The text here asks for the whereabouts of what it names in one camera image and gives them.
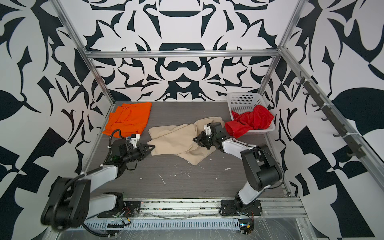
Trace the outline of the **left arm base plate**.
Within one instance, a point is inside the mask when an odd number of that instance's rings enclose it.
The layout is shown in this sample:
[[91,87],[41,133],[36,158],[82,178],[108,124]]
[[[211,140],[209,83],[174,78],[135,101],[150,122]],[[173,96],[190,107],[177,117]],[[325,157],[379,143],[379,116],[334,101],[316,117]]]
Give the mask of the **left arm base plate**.
[[130,218],[140,213],[141,201],[126,201],[123,208],[113,214],[114,217]]

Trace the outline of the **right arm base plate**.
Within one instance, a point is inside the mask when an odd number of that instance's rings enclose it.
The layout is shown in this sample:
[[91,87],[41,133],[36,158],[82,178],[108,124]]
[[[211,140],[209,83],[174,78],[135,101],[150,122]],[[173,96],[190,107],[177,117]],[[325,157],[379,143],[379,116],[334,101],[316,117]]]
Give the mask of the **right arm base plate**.
[[221,200],[221,208],[219,214],[221,216],[260,216],[263,211],[261,202],[254,200],[248,205],[244,205],[240,199]]

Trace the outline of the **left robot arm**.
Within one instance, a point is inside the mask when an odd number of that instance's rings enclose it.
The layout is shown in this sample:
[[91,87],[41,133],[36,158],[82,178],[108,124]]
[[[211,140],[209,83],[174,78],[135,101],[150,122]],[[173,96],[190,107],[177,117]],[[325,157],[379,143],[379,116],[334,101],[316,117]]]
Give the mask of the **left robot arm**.
[[85,221],[100,214],[117,215],[126,204],[121,193],[107,192],[94,198],[91,193],[123,175],[128,164],[144,160],[155,149],[154,145],[139,142],[140,135],[109,139],[108,153],[96,169],[82,172],[75,178],[58,180],[41,214],[41,224],[61,232],[83,226]]

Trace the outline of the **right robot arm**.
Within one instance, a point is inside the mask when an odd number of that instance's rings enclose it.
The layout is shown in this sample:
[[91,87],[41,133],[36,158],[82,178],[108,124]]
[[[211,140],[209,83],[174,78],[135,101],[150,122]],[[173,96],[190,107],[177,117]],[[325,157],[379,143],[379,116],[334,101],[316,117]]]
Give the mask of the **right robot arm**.
[[247,182],[235,197],[237,208],[253,203],[266,189],[284,178],[282,167],[271,154],[268,146],[256,146],[231,137],[218,122],[204,126],[193,139],[198,146],[217,150],[242,160]]

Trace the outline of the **orange shorts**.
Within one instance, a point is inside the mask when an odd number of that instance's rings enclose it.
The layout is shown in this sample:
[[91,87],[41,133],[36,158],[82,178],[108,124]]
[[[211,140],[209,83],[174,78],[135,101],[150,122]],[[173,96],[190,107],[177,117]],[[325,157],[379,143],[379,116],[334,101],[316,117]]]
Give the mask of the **orange shorts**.
[[123,137],[141,135],[148,124],[151,108],[152,103],[122,104],[109,114],[103,134],[110,136],[119,129]]

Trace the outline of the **beige shorts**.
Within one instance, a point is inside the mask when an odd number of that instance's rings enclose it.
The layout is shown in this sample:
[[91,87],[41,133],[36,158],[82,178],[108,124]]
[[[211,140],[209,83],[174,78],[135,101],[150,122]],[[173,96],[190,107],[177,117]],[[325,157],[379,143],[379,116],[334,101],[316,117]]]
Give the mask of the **beige shorts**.
[[199,164],[216,150],[215,147],[209,150],[200,147],[193,141],[194,138],[204,131],[204,126],[210,123],[220,123],[222,127],[225,125],[222,118],[209,117],[198,120],[193,124],[153,127],[149,129],[152,140],[148,144],[155,146],[155,149],[151,151],[152,156],[176,155],[192,165]]

